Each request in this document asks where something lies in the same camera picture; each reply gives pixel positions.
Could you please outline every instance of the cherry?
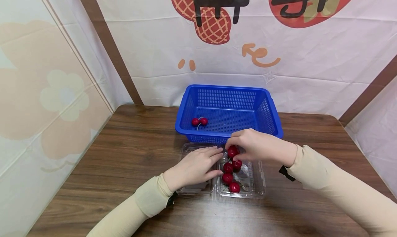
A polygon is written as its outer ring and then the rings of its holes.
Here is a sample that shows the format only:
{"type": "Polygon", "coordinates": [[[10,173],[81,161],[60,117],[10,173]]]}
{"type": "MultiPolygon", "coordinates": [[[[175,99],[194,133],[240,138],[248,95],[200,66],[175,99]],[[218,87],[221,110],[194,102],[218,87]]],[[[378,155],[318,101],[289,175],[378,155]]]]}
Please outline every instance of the cherry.
{"type": "Polygon", "coordinates": [[[200,123],[201,123],[201,125],[203,125],[203,126],[206,126],[207,124],[208,124],[208,120],[207,120],[207,118],[201,118],[200,119],[200,123]]]}
{"type": "Polygon", "coordinates": [[[224,173],[233,173],[233,166],[230,163],[224,164],[224,173]]]}
{"type": "Polygon", "coordinates": [[[240,192],[240,185],[236,182],[231,182],[229,184],[230,192],[239,193],[240,192]]]}
{"type": "Polygon", "coordinates": [[[240,171],[242,165],[243,165],[243,162],[241,160],[238,160],[238,161],[233,160],[232,161],[233,170],[235,172],[240,171]]]}
{"type": "Polygon", "coordinates": [[[193,118],[193,120],[192,120],[192,125],[193,125],[194,127],[197,127],[197,126],[199,125],[199,123],[200,123],[200,120],[199,120],[199,119],[193,118]]]}
{"type": "Polygon", "coordinates": [[[240,150],[239,150],[238,147],[235,146],[235,145],[231,145],[231,146],[229,147],[229,149],[233,149],[234,151],[237,152],[237,154],[240,154],[240,150]]]}
{"type": "Polygon", "coordinates": [[[229,174],[229,173],[223,174],[223,175],[222,175],[222,181],[223,181],[225,184],[229,185],[229,184],[232,183],[232,181],[233,181],[233,175],[232,175],[232,174],[229,174]]]}
{"type": "Polygon", "coordinates": [[[235,149],[233,149],[233,148],[227,149],[227,156],[228,156],[231,160],[233,160],[234,156],[236,156],[237,154],[238,154],[238,152],[237,152],[235,149]]]}

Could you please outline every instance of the person's right hand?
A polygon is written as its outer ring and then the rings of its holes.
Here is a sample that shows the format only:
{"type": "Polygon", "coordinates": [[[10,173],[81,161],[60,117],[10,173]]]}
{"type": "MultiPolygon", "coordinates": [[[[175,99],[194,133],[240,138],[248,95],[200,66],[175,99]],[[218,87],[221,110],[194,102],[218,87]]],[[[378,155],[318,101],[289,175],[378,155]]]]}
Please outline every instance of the person's right hand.
{"type": "Polygon", "coordinates": [[[245,149],[245,153],[236,155],[233,160],[271,159],[291,167],[297,155],[295,144],[254,129],[244,129],[232,133],[225,148],[229,149],[231,145],[241,146],[245,149]]]}

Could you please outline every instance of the white backdrop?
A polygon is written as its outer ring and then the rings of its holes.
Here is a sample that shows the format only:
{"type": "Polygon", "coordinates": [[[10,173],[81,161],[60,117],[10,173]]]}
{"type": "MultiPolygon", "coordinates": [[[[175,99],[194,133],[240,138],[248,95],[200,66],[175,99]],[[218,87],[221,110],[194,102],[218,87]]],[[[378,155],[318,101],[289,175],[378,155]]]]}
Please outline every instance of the white backdrop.
{"type": "MultiPolygon", "coordinates": [[[[306,28],[277,20],[269,0],[250,0],[221,45],[202,41],[172,0],[97,0],[145,104],[178,106],[186,86],[268,89],[278,111],[337,118],[397,53],[395,0],[351,0],[331,18],[306,28]],[[244,44],[265,47],[262,63],[242,56],[244,44]],[[185,65],[178,64],[185,59],[185,65]],[[196,69],[191,71],[189,61],[196,69]]],[[[222,9],[231,16],[233,7],[222,9]]]]}
{"type": "Polygon", "coordinates": [[[397,78],[347,125],[346,130],[397,196],[397,78]]]}

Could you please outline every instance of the printed fabric backdrop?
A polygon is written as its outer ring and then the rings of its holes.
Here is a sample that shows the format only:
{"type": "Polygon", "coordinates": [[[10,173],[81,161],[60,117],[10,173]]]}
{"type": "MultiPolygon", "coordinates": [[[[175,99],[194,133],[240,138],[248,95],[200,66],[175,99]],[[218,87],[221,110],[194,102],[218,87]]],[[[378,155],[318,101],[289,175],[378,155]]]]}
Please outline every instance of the printed fabric backdrop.
{"type": "Polygon", "coordinates": [[[395,0],[97,0],[145,104],[192,83],[337,118],[397,54],[395,0]]]}

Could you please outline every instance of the beige sleeve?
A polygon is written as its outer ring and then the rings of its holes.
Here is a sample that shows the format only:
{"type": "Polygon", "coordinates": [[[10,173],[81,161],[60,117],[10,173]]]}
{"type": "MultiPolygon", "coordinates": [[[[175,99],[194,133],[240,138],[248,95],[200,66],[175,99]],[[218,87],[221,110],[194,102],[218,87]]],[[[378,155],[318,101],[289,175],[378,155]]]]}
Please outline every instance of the beige sleeve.
{"type": "Polygon", "coordinates": [[[397,204],[308,146],[298,146],[288,174],[315,190],[362,226],[370,236],[397,236],[397,204]]]}
{"type": "Polygon", "coordinates": [[[131,237],[144,221],[165,209],[170,196],[163,174],[153,177],[110,211],[87,237],[131,237]]]}

